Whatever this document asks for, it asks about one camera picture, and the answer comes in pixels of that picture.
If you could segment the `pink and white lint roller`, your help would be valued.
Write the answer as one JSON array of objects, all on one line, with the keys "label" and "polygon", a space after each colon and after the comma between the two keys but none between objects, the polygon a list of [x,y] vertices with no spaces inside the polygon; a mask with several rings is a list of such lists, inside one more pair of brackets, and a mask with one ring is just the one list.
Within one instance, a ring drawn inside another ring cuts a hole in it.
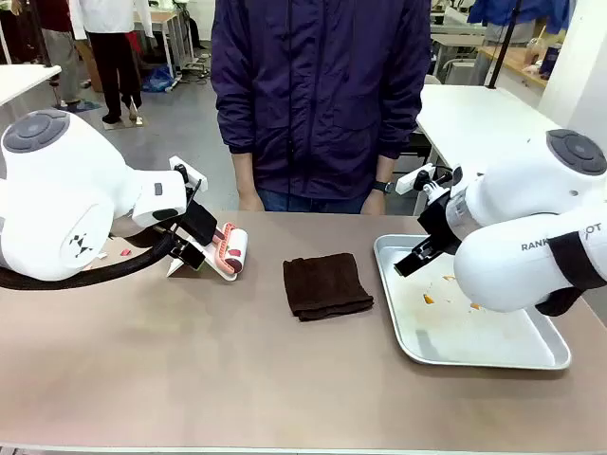
[{"label": "pink and white lint roller", "polygon": [[227,281],[234,281],[245,266],[248,234],[233,223],[226,223],[215,230],[212,247],[215,270]]}]

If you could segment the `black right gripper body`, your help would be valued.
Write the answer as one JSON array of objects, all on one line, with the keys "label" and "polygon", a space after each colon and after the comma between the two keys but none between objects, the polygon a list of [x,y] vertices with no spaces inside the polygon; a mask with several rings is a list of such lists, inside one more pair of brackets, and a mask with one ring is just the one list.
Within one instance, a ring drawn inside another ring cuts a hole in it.
[{"label": "black right gripper body", "polygon": [[438,236],[446,242],[443,253],[454,255],[461,245],[461,240],[454,234],[447,220],[447,204],[450,199],[451,197],[444,193],[425,208],[417,221],[428,236]]}]

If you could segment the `person's left hand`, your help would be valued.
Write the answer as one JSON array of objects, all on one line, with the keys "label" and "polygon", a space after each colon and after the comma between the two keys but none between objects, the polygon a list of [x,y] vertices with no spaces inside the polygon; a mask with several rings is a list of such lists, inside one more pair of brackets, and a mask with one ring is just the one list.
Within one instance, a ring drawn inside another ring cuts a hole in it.
[{"label": "person's left hand", "polygon": [[371,190],[361,206],[360,213],[364,215],[385,215],[386,194],[380,190]]}]

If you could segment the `dark brown cloth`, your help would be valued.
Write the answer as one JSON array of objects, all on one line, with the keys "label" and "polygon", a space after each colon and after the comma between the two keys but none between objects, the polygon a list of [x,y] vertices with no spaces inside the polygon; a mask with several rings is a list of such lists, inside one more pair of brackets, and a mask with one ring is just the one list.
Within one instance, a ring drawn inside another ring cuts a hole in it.
[{"label": "dark brown cloth", "polygon": [[374,305],[351,253],[284,261],[283,272],[288,305],[301,322],[356,314]]}]

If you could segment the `blue jeans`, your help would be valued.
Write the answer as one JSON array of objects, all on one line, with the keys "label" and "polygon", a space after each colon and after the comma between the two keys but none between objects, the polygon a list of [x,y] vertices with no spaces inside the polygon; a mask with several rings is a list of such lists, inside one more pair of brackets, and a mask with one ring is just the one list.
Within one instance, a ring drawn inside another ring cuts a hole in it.
[{"label": "blue jeans", "polygon": [[360,214],[366,196],[333,200],[307,198],[293,194],[260,189],[257,191],[266,211]]}]

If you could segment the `person in purple jacket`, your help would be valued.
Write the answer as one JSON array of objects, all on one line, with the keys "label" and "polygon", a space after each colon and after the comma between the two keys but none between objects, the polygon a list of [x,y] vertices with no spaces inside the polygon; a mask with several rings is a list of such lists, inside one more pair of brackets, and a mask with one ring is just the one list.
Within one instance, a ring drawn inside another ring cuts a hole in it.
[{"label": "person in purple jacket", "polygon": [[431,62],[430,0],[216,0],[221,137],[256,188],[347,200],[406,148]]}]

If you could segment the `black pole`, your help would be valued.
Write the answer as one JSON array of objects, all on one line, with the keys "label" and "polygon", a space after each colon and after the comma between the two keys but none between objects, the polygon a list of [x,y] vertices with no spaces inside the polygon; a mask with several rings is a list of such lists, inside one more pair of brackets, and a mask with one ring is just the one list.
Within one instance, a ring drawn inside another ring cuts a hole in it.
[{"label": "black pole", "polygon": [[520,11],[521,11],[522,2],[523,2],[523,0],[516,0],[515,6],[512,10],[510,21],[508,23],[508,27],[506,30],[506,35],[501,44],[498,58],[495,60],[495,65],[494,65],[494,69],[491,74],[490,80],[489,80],[488,84],[486,85],[486,88],[488,88],[488,89],[493,90],[496,88],[496,83],[498,81],[500,71],[502,69],[502,66],[503,66],[503,63],[504,63],[504,60],[506,57],[507,49],[509,47],[511,37],[512,37],[513,31],[514,31],[514,28],[516,27],[517,20],[518,20]]}]

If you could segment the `metal tray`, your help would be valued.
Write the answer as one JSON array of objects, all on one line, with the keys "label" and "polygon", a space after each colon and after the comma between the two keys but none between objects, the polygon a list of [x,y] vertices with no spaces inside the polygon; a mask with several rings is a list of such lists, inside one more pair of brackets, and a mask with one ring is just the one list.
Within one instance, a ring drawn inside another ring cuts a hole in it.
[{"label": "metal tray", "polygon": [[[443,366],[563,371],[571,352],[554,323],[536,309],[477,311],[453,275],[453,257],[442,254],[403,278],[395,263],[424,241],[424,235],[386,234],[374,253],[402,351],[412,360]],[[427,304],[423,295],[433,304]]]}]

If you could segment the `person's right hand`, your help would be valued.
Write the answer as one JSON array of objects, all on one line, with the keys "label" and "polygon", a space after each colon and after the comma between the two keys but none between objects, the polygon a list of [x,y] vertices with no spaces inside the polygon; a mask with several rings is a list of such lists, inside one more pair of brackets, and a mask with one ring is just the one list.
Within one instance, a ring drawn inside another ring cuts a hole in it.
[{"label": "person's right hand", "polygon": [[243,211],[264,211],[265,206],[257,190],[247,189],[238,191],[239,210]]}]

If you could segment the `dark blue box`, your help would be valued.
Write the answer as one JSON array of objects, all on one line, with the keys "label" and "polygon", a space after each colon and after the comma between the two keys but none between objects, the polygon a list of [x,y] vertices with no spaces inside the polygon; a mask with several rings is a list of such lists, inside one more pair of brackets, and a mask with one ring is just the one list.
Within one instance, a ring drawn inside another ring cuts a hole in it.
[{"label": "dark blue box", "polygon": [[539,76],[541,79],[547,81],[552,71],[554,70],[557,59],[559,58],[561,52],[562,44],[555,43],[550,45],[544,54],[542,64],[539,68]]}]

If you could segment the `large white table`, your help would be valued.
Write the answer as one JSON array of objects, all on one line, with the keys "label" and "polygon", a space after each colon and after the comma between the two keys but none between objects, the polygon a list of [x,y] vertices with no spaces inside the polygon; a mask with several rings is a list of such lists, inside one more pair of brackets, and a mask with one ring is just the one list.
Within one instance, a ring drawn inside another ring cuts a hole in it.
[{"label": "large white table", "polygon": [[414,215],[447,193],[447,216],[467,211],[481,226],[576,203],[574,176],[549,146],[558,124],[501,89],[427,85],[418,127],[432,145],[432,178],[415,184]]}]

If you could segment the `cardboard floor base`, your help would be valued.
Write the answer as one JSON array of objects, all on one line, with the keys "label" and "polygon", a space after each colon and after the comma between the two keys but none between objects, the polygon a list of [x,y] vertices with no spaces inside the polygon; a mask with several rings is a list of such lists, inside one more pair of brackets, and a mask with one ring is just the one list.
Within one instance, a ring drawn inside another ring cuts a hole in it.
[{"label": "cardboard floor base", "polygon": [[147,122],[143,117],[137,116],[135,120],[130,118],[122,118],[119,122],[112,124],[103,122],[101,125],[105,131],[111,131],[129,128],[143,128],[147,126]]}]

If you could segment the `figure in white coat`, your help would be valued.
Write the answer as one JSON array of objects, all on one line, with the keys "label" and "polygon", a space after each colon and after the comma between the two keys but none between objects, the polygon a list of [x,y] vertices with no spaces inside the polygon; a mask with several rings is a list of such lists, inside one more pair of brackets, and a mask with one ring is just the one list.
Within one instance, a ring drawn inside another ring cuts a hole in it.
[{"label": "figure in white coat", "polygon": [[153,36],[148,0],[68,0],[74,37],[92,47],[108,112],[105,124],[121,122],[121,108],[137,119],[141,106],[140,78],[128,34],[137,15],[145,35]]}]

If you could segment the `white folded stand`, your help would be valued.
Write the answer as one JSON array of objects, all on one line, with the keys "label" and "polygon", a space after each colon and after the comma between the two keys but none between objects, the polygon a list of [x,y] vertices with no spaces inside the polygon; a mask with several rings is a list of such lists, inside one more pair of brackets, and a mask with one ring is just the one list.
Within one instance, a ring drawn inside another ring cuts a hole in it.
[{"label": "white folded stand", "polygon": [[237,278],[237,274],[227,274],[215,266],[214,263],[210,263],[205,260],[198,269],[193,269],[189,265],[183,263],[181,260],[173,259],[169,266],[166,274],[167,278],[188,278],[188,279],[223,279],[226,282],[234,282]]}]

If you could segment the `person in beige trousers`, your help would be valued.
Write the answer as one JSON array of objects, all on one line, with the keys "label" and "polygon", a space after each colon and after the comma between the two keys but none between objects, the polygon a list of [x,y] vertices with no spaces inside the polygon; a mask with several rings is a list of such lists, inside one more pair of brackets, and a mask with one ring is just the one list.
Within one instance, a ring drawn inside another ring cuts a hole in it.
[{"label": "person in beige trousers", "polygon": [[74,45],[68,0],[36,0],[41,30],[50,62],[61,68],[59,94],[61,101],[80,98],[78,55]]}]

